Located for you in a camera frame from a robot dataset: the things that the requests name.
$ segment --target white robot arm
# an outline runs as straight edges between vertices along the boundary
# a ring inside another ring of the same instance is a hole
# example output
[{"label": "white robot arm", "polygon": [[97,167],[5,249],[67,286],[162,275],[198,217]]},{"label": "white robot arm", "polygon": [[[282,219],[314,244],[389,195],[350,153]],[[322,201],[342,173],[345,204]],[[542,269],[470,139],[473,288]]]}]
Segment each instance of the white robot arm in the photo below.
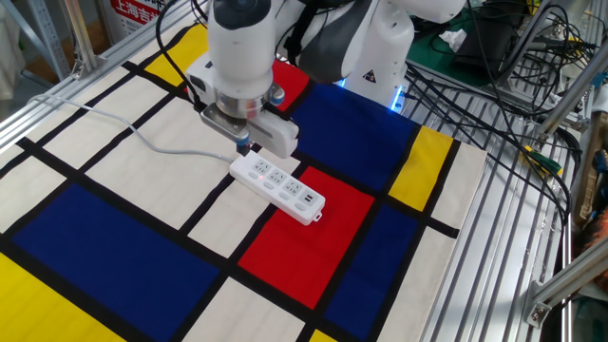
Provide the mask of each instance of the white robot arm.
[{"label": "white robot arm", "polygon": [[389,106],[413,40],[409,13],[444,23],[466,0],[210,0],[209,52],[186,71],[203,120],[246,153],[256,142],[281,158],[298,127],[273,113],[276,54],[314,81],[334,83]]}]

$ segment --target yellow rectangle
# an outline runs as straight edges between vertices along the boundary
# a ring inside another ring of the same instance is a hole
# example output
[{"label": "yellow rectangle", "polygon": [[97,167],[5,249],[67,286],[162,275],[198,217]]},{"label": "yellow rectangle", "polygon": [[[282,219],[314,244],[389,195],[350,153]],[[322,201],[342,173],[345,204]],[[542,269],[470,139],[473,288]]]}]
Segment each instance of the yellow rectangle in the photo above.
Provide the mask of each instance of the yellow rectangle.
[{"label": "yellow rectangle", "polygon": [[336,342],[333,338],[327,336],[323,332],[315,330],[310,342]]},{"label": "yellow rectangle", "polygon": [[[204,28],[202,25],[196,25],[190,28],[181,37],[180,42],[171,47],[167,53],[169,53],[169,56],[178,65],[180,70],[185,73],[186,69],[207,52],[208,49],[207,28]],[[145,71],[159,76],[173,86],[179,86],[183,82],[178,72],[163,55],[147,66]]]},{"label": "yellow rectangle", "polygon": [[0,341],[124,341],[0,254]]},{"label": "yellow rectangle", "polygon": [[422,126],[389,195],[423,211],[453,139]]}]

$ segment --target power strip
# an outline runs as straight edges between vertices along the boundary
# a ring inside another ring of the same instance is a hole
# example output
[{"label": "power strip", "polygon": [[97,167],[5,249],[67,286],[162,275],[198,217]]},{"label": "power strip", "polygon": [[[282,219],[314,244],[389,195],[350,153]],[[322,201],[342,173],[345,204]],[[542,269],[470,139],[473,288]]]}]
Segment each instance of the power strip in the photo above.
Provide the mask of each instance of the power strip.
[{"label": "power strip", "polygon": [[303,225],[321,219],[325,198],[254,151],[231,163],[230,175]]}]

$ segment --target fabric mat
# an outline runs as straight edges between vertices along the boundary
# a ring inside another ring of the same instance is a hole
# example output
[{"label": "fabric mat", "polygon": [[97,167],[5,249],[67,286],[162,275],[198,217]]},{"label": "fabric mat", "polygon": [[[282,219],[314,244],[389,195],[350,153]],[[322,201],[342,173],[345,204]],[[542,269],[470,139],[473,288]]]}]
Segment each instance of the fabric mat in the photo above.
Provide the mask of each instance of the fabric mat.
[{"label": "fabric mat", "polygon": [[[186,69],[191,19],[164,35]],[[200,122],[156,42],[76,101],[164,148],[234,145]],[[276,62],[301,127],[310,226],[201,156],[162,155],[62,106],[0,155],[0,341],[418,341],[485,152]]]}]

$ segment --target blue square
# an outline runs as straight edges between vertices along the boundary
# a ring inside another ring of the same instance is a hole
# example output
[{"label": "blue square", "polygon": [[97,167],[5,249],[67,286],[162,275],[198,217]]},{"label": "blue square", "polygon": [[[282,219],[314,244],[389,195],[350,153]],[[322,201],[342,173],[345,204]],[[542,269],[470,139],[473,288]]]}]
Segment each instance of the blue square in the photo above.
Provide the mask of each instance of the blue square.
[{"label": "blue square", "polygon": [[12,241],[157,341],[171,338],[219,272],[78,185]]},{"label": "blue square", "polygon": [[417,228],[414,218],[383,205],[325,317],[365,340]]},{"label": "blue square", "polygon": [[299,151],[376,191],[386,185],[418,127],[336,85],[316,85],[294,120]]}]

